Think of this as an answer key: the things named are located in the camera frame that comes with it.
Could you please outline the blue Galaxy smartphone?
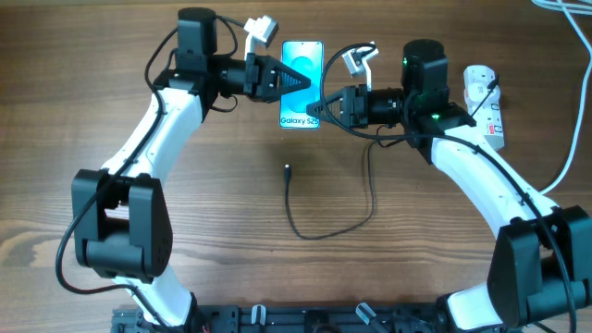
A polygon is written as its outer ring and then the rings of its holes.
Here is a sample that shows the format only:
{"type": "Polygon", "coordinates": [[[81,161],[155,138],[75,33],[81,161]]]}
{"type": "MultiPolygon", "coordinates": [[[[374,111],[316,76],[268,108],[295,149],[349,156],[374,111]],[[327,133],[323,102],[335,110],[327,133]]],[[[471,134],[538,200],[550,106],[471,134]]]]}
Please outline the blue Galaxy smartphone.
{"type": "Polygon", "coordinates": [[[320,98],[319,84],[324,65],[321,41],[285,41],[281,61],[311,81],[304,90],[283,95],[280,99],[279,126],[282,129],[311,130],[320,127],[320,120],[306,114],[306,107],[320,98]]]}

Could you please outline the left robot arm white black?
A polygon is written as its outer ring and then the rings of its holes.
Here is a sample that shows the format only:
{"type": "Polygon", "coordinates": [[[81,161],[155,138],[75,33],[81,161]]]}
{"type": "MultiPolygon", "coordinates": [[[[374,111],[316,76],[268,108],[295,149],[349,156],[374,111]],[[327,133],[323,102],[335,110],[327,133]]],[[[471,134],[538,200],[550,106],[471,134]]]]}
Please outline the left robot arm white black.
{"type": "Polygon", "coordinates": [[[71,184],[73,219],[64,236],[80,265],[126,290],[152,331],[205,332],[208,321],[195,296],[170,266],[173,232],[163,185],[190,136],[215,109],[218,97],[246,96],[273,103],[311,82],[270,55],[258,55],[278,31],[269,16],[243,23],[245,55],[217,50],[218,24],[238,22],[204,7],[178,13],[170,35],[178,44],[161,73],[147,80],[151,103],[118,152],[99,169],[83,169],[71,184]]]}

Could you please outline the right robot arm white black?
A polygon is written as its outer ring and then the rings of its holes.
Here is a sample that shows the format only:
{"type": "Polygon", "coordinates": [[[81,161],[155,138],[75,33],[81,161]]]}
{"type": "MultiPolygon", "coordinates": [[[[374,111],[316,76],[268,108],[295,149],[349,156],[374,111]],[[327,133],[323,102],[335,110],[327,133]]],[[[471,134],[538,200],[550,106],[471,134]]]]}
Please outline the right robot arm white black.
{"type": "Polygon", "coordinates": [[[365,137],[371,125],[402,126],[401,139],[451,178],[489,225],[496,245],[487,280],[440,297],[437,332],[511,331],[591,303],[591,219],[532,188],[489,145],[475,119],[450,100],[448,59],[430,39],[403,48],[401,86],[369,83],[322,94],[306,112],[365,137]]]}

